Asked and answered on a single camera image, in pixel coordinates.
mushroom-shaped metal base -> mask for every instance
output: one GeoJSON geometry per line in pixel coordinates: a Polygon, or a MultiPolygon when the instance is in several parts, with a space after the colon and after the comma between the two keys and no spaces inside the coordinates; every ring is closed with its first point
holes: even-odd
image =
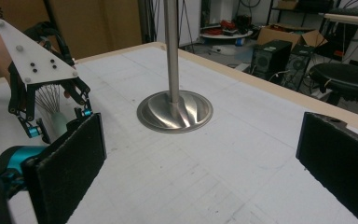
{"type": "Polygon", "coordinates": [[[138,106],[138,119],[147,128],[161,133],[186,133],[198,129],[212,117],[211,103],[191,91],[179,91],[179,101],[170,101],[168,91],[144,99],[138,106]]]}

metal pole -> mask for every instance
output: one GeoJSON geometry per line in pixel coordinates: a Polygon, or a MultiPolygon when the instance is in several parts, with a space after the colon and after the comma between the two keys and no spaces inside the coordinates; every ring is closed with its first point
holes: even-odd
{"type": "Polygon", "coordinates": [[[167,45],[170,102],[179,102],[178,10],[177,0],[164,0],[165,42],[167,45]]]}

black foam pad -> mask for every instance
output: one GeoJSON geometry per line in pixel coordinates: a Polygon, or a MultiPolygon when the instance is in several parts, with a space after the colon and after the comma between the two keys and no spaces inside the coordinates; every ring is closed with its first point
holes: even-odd
{"type": "Polygon", "coordinates": [[[346,123],[305,113],[296,157],[358,218],[358,134],[346,123]]]}
{"type": "Polygon", "coordinates": [[[93,114],[21,164],[38,223],[66,223],[106,159],[101,115],[93,114]]]}

cardboard box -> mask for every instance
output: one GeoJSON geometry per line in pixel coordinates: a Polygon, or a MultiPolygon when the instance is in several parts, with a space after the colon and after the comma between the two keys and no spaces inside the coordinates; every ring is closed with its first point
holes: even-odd
{"type": "Polygon", "coordinates": [[[137,0],[48,0],[48,3],[76,59],[142,44],[137,0]]]}
{"type": "Polygon", "coordinates": [[[277,5],[277,8],[289,9],[289,10],[296,9],[296,7],[297,7],[297,2],[296,1],[284,1],[284,0],[281,0],[281,1],[278,2],[278,5],[277,5]]]}
{"type": "Polygon", "coordinates": [[[24,31],[38,22],[48,21],[48,13],[42,0],[0,0],[0,19],[24,31]]]}
{"type": "Polygon", "coordinates": [[[285,24],[274,24],[261,29],[257,38],[257,44],[263,45],[274,39],[292,42],[292,49],[296,44],[309,45],[316,48],[327,43],[327,40],[317,30],[285,24]]]}

chair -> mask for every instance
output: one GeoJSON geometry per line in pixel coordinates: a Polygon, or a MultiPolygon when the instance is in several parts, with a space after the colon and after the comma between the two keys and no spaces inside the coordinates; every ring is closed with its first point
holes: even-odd
{"type": "Polygon", "coordinates": [[[309,71],[310,78],[319,83],[321,92],[332,90],[327,103],[337,105],[340,98],[358,101],[358,66],[345,63],[319,63],[309,71]]]}

